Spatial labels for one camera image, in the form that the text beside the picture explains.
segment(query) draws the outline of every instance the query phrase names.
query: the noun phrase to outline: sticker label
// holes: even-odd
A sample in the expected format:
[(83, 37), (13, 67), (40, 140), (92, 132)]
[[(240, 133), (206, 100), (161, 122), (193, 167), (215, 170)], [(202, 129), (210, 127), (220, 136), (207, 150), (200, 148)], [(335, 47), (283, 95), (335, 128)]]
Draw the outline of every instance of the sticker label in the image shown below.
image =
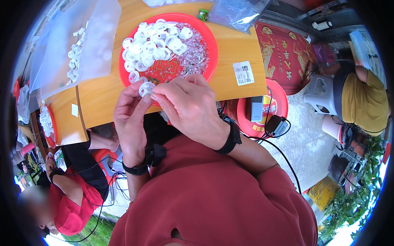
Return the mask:
[(249, 61), (233, 63), (235, 78), (238, 85), (247, 85), (255, 82)]
[(71, 114), (78, 117), (78, 105), (71, 104)]

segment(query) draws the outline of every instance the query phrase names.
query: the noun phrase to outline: white plastic stool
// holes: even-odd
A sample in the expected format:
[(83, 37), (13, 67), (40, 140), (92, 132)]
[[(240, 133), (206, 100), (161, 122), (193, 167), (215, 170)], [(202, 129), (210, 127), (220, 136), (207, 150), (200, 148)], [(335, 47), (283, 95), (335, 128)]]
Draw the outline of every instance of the white plastic stool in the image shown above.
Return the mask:
[[(310, 82), (312, 83), (312, 86), (310, 88), (309, 94), (304, 95), (304, 101), (310, 103), (318, 113), (336, 115), (334, 105), (333, 78), (312, 73), (310, 75)], [(318, 82), (319, 84), (323, 85), (323, 94), (315, 94)], [(319, 109), (318, 105), (325, 107), (328, 112), (323, 112), (322, 109)]]

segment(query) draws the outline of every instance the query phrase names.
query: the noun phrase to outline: pile of white plastic parts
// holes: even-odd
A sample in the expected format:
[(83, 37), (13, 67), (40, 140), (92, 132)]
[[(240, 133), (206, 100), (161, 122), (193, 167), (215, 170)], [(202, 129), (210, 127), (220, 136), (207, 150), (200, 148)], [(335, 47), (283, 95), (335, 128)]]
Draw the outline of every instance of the pile of white plastic parts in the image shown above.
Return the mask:
[(44, 129), (44, 134), (46, 137), (50, 137), (50, 134), (54, 133), (52, 119), (50, 118), (50, 114), (46, 105), (41, 108), (40, 124)]
[(76, 44), (71, 46), (71, 51), (68, 53), (71, 60), (69, 62), (70, 71), (67, 72), (67, 77), (70, 78), (70, 80), (67, 85), (74, 83), (78, 79), (82, 44), (84, 42), (85, 30), (87, 29), (88, 23), (89, 21), (86, 22), (85, 28), (81, 27), (78, 31), (72, 33), (74, 37), (78, 36), (80, 39)]
[(138, 72), (144, 72), (153, 65), (154, 61), (167, 61), (174, 54), (182, 55), (188, 46), (185, 40), (193, 35), (190, 28), (177, 27), (178, 22), (158, 19), (156, 23), (139, 24), (134, 38), (128, 37), (123, 41), (122, 57), (125, 69), (130, 73), (129, 82), (138, 80), (147, 82), (146, 77), (140, 77)]

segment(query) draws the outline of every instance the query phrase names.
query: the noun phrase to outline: yellow shirt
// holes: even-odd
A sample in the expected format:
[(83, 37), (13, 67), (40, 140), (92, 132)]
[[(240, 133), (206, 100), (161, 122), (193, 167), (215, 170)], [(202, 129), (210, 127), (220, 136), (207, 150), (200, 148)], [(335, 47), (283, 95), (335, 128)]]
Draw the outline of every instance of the yellow shirt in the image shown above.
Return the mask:
[(344, 122), (358, 125), (371, 136), (379, 136), (387, 126), (387, 117), (386, 89), (379, 78), (368, 71), (367, 83), (364, 83), (356, 74), (350, 73), (342, 90)]

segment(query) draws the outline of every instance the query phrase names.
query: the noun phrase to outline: barcode label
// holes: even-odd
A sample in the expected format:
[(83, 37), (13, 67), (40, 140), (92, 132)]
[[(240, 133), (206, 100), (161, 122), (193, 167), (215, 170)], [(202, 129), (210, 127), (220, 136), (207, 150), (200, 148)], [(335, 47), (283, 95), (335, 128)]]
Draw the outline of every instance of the barcode label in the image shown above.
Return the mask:
[(247, 85), (255, 82), (252, 68), (248, 61), (233, 63), (232, 67), (234, 69), (235, 78), (237, 79), (238, 85)]

